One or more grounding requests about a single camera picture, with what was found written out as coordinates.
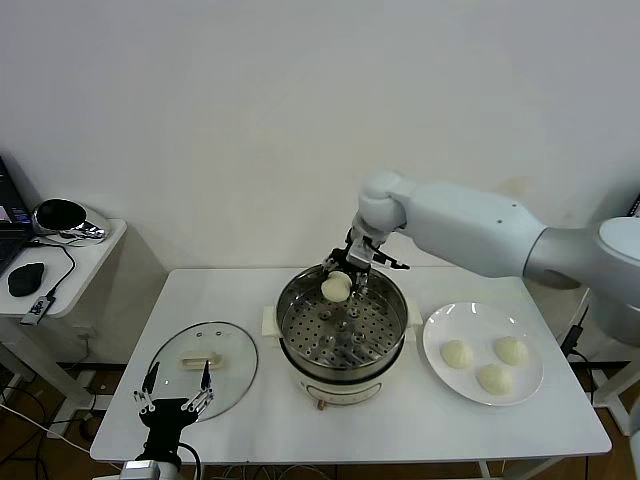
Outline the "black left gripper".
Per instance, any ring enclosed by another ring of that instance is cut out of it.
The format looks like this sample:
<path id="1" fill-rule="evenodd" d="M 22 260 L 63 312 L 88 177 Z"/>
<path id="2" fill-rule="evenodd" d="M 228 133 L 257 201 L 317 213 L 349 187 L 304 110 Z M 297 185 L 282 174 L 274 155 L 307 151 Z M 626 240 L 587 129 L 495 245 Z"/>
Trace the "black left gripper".
<path id="1" fill-rule="evenodd" d="M 200 390 L 187 398 L 152 399 L 159 363 L 155 362 L 144 376 L 142 386 L 133 392 L 142 423 L 149 429 L 142 452 L 143 458 L 178 458 L 182 431 L 193 424 L 193 413 L 203 413 L 214 399 L 210 361 L 203 366 Z"/>

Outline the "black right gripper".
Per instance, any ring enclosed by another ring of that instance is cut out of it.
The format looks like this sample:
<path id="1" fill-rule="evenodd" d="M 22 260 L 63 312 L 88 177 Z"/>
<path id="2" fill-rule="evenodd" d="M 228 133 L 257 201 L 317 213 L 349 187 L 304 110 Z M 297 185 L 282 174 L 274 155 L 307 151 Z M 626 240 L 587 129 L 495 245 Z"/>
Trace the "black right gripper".
<path id="1" fill-rule="evenodd" d="M 366 247 L 334 248 L 323 260 L 322 268 L 326 274 L 340 271 L 354 276 L 352 296 L 364 297 L 368 293 L 369 271 L 373 259 L 373 251 Z"/>

